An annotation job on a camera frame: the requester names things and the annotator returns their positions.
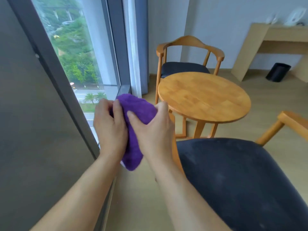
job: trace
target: table top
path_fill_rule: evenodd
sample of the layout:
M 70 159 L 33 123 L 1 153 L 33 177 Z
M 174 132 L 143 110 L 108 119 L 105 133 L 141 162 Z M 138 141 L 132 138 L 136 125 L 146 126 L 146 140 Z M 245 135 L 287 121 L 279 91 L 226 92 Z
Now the table top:
M 160 100 L 172 111 L 208 123 L 237 121 L 249 112 L 247 93 L 233 82 L 208 73 L 182 72 L 161 79 Z

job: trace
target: black trash can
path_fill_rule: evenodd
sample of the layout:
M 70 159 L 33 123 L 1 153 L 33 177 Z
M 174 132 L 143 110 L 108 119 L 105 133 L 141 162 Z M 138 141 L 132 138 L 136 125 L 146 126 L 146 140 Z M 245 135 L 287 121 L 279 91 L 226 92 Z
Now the black trash can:
M 275 63 L 266 79 L 273 82 L 280 82 L 286 73 L 291 69 L 291 66 L 284 63 Z

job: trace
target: purple towel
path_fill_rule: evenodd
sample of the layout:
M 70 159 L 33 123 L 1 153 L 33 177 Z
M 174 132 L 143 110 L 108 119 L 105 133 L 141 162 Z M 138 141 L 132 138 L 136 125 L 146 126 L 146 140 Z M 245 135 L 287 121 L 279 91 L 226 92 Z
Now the purple towel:
M 122 162 L 129 171 L 135 170 L 140 164 L 143 155 L 140 151 L 136 134 L 129 123 L 127 111 L 133 111 L 144 124 L 148 124 L 156 115 L 157 110 L 145 99 L 137 98 L 131 94 L 123 94 L 117 97 L 123 108 L 125 123 L 128 128 L 128 143 Z

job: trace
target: dark blue cushion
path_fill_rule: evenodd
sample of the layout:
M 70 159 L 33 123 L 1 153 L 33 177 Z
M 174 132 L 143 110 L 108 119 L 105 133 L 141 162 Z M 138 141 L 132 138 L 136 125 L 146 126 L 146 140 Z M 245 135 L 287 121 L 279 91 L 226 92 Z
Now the dark blue cushion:
M 187 179 L 232 230 L 308 230 L 307 205 L 260 145 L 213 138 L 177 147 Z
M 180 72 L 202 72 L 210 73 L 209 70 L 200 64 L 190 62 L 166 62 L 161 67 L 161 77 L 166 78 L 167 76 L 180 73 Z

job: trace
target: hand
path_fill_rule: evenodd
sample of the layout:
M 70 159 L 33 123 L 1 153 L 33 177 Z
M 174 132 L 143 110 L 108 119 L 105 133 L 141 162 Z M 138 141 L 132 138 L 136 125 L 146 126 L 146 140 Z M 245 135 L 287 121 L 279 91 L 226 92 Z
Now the hand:
M 112 108 L 114 117 L 109 114 Z M 93 125 L 101 153 L 111 154 L 121 160 L 127 145 L 128 131 L 120 102 L 101 99 L 95 107 Z
M 127 112 L 140 150 L 150 163 L 156 159 L 164 161 L 172 159 L 174 124 L 169 117 L 168 104 L 161 102 L 156 108 L 158 110 L 156 116 L 147 125 L 143 124 L 133 112 Z

